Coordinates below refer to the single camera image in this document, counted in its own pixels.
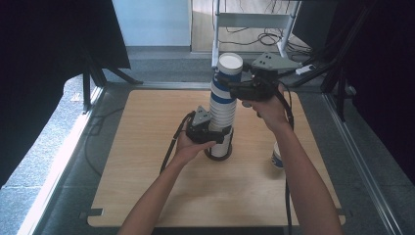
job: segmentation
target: cable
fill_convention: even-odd
[[[269,8],[269,6],[272,3],[273,3],[272,12],[274,12],[275,5],[277,3],[276,0],[271,0],[269,2],[268,6],[265,9],[265,12],[266,12],[266,10]],[[214,22],[213,22],[213,13],[214,13],[213,5],[214,5],[214,1],[212,0],[211,1],[211,23],[212,23],[213,30],[215,30],[215,28],[214,28]],[[244,9],[242,8],[242,2],[241,2],[241,0],[240,0],[239,6],[240,6],[242,12],[244,12]],[[225,12],[227,12],[227,1],[226,0],[225,0]],[[229,33],[236,33],[236,32],[241,32],[241,31],[244,31],[246,29],[249,29],[249,27],[244,27],[244,28],[240,28],[240,29],[231,31],[231,30],[228,29],[228,27],[225,27],[225,28],[226,28],[226,31],[229,32]],[[254,44],[256,42],[260,42],[264,46],[274,46],[274,45],[276,45],[282,39],[282,36],[277,35],[277,34],[274,34],[274,33],[267,32],[267,30],[268,30],[268,28],[265,28],[264,29],[264,33],[259,34],[256,40],[251,41],[251,42],[247,42],[247,43],[235,42],[235,41],[222,41],[220,39],[218,39],[218,41],[220,43],[222,43],[222,44],[235,44],[235,45],[242,45],[242,46],[252,45],[252,44]],[[269,42],[263,41],[265,38],[271,39],[272,42],[269,43]]]
[[[239,0],[239,8],[241,8],[242,12],[244,12],[244,9],[242,8],[242,0]]]
[[[114,111],[111,111],[111,112],[109,112],[108,114],[106,114],[106,115],[103,115],[103,116],[95,116],[94,118],[101,118],[101,119],[99,119],[92,127],[91,127],[91,129],[88,131],[88,133],[87,133],[87,135],[86,135],[86,139],[85,139],[85,145],[84,145],[84,147],[83,147],[83,152],[84,152],[84,157],[85,157],[85,160],[86,160],[86,162],[88,163],[88,165],[89,165],[89,167],[91,167],[92,168],[92,170],[98,175],[98,176],[102,176],[102,172],[100,172],[92,163],[91,163],[91,161],[89,160],[89,158],[88,158],[88,151],[87,151],[87,148],[88,148],[88,145],[89,145],[89,138],[91,137],[91,136],[96,136],[96,135],[99,135],[99,133],[101,132],[101,128],[103,127],[103,125],[104,125],[104,121],[106,120],[106,118],[108,118],[109,116],[111,116],[111,115],[113,115],[113,114],[115,114],[115,113],[117,113],[117,112],[119,112],[119,111],[122,111],[124,108],[119,108],[119,109],[116,109],[116,110],[114,110]],[[94,135],[91,135],[91,133],[92,133],[92,131],[94,131],[95,130],[95,128],[97,127],[97,126],[99,126],[100,127],[100,129],[98,130],[98,132],[97,133],[95,133]]]
[[[284,98],[284,95],[281,94],[278,89],[275,89],[275,87],[272,85],[272,83],[268,80],[266,80],[265,78],[260,77],[259,78],[265,85],[272,87],[273,91],[274,91],[274,95],[278,98],[278,100],[280,100],[280,102],[283,104],[284,109],[286,110],[286,114],[287,114],[287,119],[288,122],[290,124],[290,127],[292,130],[294,130],[294,116],[293,116],[293,111],[292,111],[292,97],[291,97],[291,92],[290,89],[288,88],[288,86],[282,82],[282,81],[278,81],[279,83],[281,83],[286,89],[287,92],[289,94],[289,102],[287,102],[287,100]],[[287,222],[288,222],[288,234],[291,235],[292,234],[292,229],[293,229],[293,222],[292,222],[292,217],[291,217],[291,207],[290,207],[290,187],[288,185],[288,181],[286,179],[286,191],[285,191],[285,201],[286,201],[286,212],[287,212]]]
[[[304,66],[310,65],[314,61],[320,60],[324,56],[326,56],[329,53],[332,53],[333,50],[336,50],[336,46],[342,42],[342,37],[347,34],[347,31],[354,23],[355,19],[358,17],[359,11],[356,11],[354,14],[351,14],[343,27],[340,29],[340,31],[330,40],[329,43],[327,43],[323,48],[316,50],[312,53],[311,57],[303,62],[302,64]]]
[[[287,4],[287,9],[286,9],[286,14],[287,14],[287,12],[288,12],[288,8],[290,7],[290,0],[288,1],[288,4]]]
[[[189,113],[186,115],[186,117],[183,118],[182,122],[180,123],[179,127],[176,130],[176,133],[174,133],[173,138],[171,139],[170,146],[168,147],[167,153],[165,154],[164,160],[162,161],[160,173],[165,169],[165,166],[167,165],[168,159],[170,158],[171,151],[173,151],[174,144],[176,143],[177,138],[179,137],[179,134],[181,130],[183,129],[184,123],[186,120],[190,117],[193,117],[195,115],[195,111]]]

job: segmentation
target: gray floor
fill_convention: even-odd
[[[132,70],[126,70],[148,85],[163,87],[165,82],[180,82],[192,88],[193,82],[206,84],[211,80],[209,54],[191,54],[177,49],[146,51],[142,48],[129,50]],[[252,60],[255,54],[244,59]],[[122,108],[128,92],[140,89],[131,86],[105,71],[108,87],[99,101],[93,116],[82,135],[66,171],[59,182],[43,219],[35,234],[115,234],[117,228],[93,228],[86,222],[90,213],[100,173],[111,148]],[[287,83],[298,79],[285,78]],[[75,78],[72,88],[65,92],[62,105],[45,127],[41,146],[29,155],[0,191],[1,234],[16,234],[25,214],[45,180],[47,168],[54,154],[70,130],[73,120],[80,115],[82,105],[74,101],[79,92],[80,78]],[[333,121],[327,105],[319,92],[322,77],[316,78],[295,91],[300,96],[314,137],[329,170],[330,176],[346,215],[346,234],[389,234],[379,216],[366,186],[357,171],[345,142]],[[346,101],[346,125],[350,130],[364,160],[380,185],[382,192],[399,224],[402,234],[415,233],[415,188],[402,173],[382,142],[360,117],[350,100]],[[276,228],[248,228],[245,234],[278,234]],[[241,230],[185,230],[158,229],[156,234],[243,234]]]

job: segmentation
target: wooden tabletop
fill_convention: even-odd
[[[339,199],[314,141],[297,94],[293,96],[295,132],[326,183],[336,208]],[[121,226],[159,175],[171,138],[181,120],[202,105],[210,91],[135,90],[129,95],[89,216],[92,226]],[[252,109],[238,101],[233,152],[224,162],[203,152],[185,166],[163,208],[158,226],[287,225],[285,173],[274,167],[275,138]],[[292,207],[293,224],[298,224]]]

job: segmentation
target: metal frame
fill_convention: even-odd
[[[294,26],[294,20],[297,16],[299,5],[300,1],[296,1],[293,10],[289,15],[220,13],[220,0],[216,0],[213,45],[211,49],[211,66],[215,69],[219,58],[219,28],[226,26],[284,28],[286,33],[283,35],[282,40],[277,43],[277,46],[281,56],[283,58],[288,58],[285,48]]]
[[[372,202],[378,211],[379,216],[388,231],[388,234],[402,234],[402,231],[400,230],[399,224],[396,221],[391,207],[385,199],[385,196],[382,193],[378,182],[372,175],[369,166],[364,161],[363,156],[360,153],[357,144],[354,142],[354,139],[348,130],[346,123],[342,121],[337,115],[336,105],[333,101],[333,98],[329,94],[325,93],[323,93],[322,96],[323,100],[326,102],[327,108],[329,109],[336,127],[338,128],[343,140],[345,141],[351,159],[353,160],[354,165],[356,166],[356,169],[359,172],[364,185],[366,186],[368,194],[372,199]]]
[[[65,168],[67,167],[68,162],[72,157],[72,154],[89,119],[92,117],[92,114],[95,113],[95,105],[101,100],[101,98],[104,96],[104,93],[105,88],[102,87],[97,86],[93,90],[90,99],[90,105],[92,109],[89,109],[85,114],[80,115],[76,120],[68,138],[65,140],[60,150],[58,151],[57,157],[55,157],[55,160],[50,167],[51,170],[42,188],[40,189],[30,210],[25,216],[21,228],[19,229],[18,235],[30,235],[34,233],[38,223],[43,216],[43,213],[45,213],[46,208],[52,199],[55,189],[58,186],[62,175],[64,174]]]

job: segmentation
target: finger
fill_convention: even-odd
[[[242,101],[242,106],[244,106],[245,108],[250,108],[252,107],[251,103],[248,101]]]
[[[182,130],[186,130],[187,129],[187,125],[189,124],[189,120],[190,120],[190,118],[189,117],[187,117],[186,118],[186,120],[184,121],[184,123],[183,123],[183,127],[182,127]]]
[[[257,106],[258,106],[259,102],[257,102],[257,101],[248,101],[248,100],[243,100],[242,102],[249,103],[251,105],[251,107],[253,108],[253,110],[257,111]]]
[[[284,86],[283,86],[283,84],[278,84],[278,91],[281,93],[281,94],[283,94],[284,95]]]
[[[206,142],[204,144],[200,144],[200,145],[196,145],[196,146],[197,146],[198,150],[201,151],[201,150],[205,150],[205,149],[211,148],[215,144],[216,144],[216,141],[209,141],[209,142]]]

